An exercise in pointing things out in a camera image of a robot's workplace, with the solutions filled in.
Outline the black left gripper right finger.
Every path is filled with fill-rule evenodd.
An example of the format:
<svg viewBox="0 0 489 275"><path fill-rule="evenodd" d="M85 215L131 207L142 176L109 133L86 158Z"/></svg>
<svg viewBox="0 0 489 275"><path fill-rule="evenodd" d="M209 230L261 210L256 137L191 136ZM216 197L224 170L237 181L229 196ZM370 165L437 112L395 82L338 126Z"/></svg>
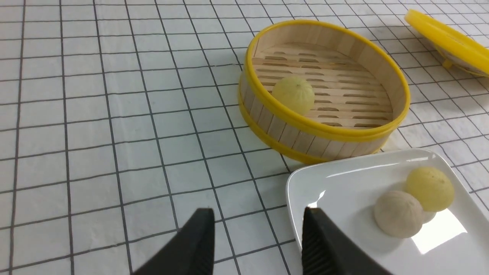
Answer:
<svg viewBox="0 0 489 275"><path fill-rule="evenodd" d="M302 225L304 275L390 275L320 208L306 207Z"/></svg>

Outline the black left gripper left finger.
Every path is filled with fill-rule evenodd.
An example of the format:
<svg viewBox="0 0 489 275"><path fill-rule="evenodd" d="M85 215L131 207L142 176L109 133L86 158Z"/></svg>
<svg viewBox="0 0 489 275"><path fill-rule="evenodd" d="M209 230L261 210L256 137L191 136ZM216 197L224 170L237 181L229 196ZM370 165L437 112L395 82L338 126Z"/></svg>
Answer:
<svg viewBox="0 0 489 275"><path fill-rule="evenodd" d="M134 274L212 275L214 256L214 211L198 208L176 235Z"/></svg>

